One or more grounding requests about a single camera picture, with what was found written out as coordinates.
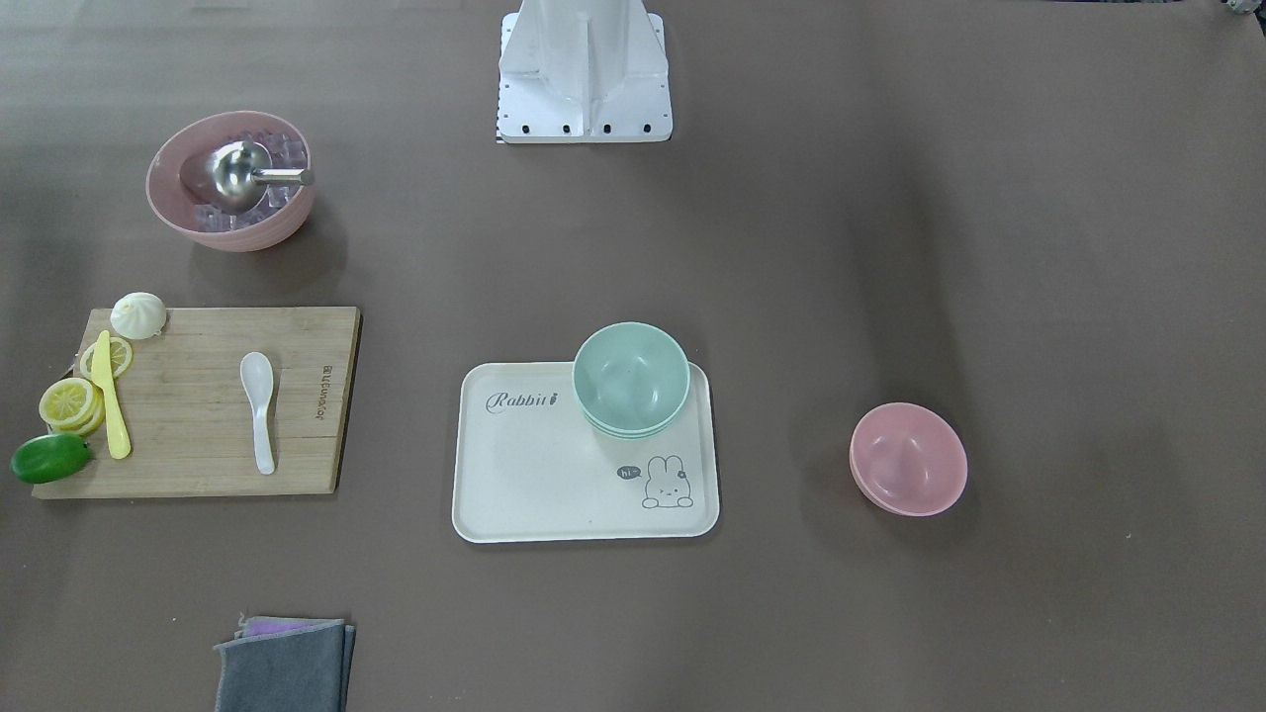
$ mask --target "mint green bowl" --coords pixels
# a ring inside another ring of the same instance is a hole
[[[648,437],[668,427],[686,405],[690,362],[667,333],[623,322],[581,345],[571,385],[594,427],[614,437]]]

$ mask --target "lemon slice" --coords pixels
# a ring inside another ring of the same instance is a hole
[[[96,342],[89,343],[80,356],[80,372],[84,378],[92,378],[92,352],[96,351]],[[132,365],[132,345],[116,336],[110,337],[110,366],[114,378],[123,375]]]
[[[53,432],[68,432],[80,437],[87,437],[92,435],[96,428],[101,427],[101,423],[105,422],[105,398],[101,397],[101,391],[96,388],[92,388],[92,390],[96,397],[96,404],[94,405],[92,414],[89,416],[87,422],[77,428],[53,428]]]
[[[87,423],[97,402],[96,386],[84,379],[62,379],[39,398],[39,417],[58,429]]]

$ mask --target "wooden cutting board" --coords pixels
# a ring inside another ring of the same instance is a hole
[[[110,310],[92,309],[78,353],[109,328]],[[132,366],[115,381],[132,454],[110,459],[103,426],[86,438],[94,459],[84,470],[35,485],[33,494],[329,494],[338,483],[360,336],[356,307],[168,309],[160,336],[132,342]],[[254,465],[251,407],[238,374],[251,351],[272,361],[271,475]],[[82,375],[77,365],[75,375]]]

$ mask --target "white tray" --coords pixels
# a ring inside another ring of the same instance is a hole
[[[571,362],[484,364],[462,381],[453,528],[475,544],[699,536],[717,523],[708,376],[644,440],[594,429]]]

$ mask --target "scoop handle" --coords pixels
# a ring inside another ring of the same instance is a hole
[[[251,171],[254,182],[266,185],[311,185],[311,168],[256,168]]]

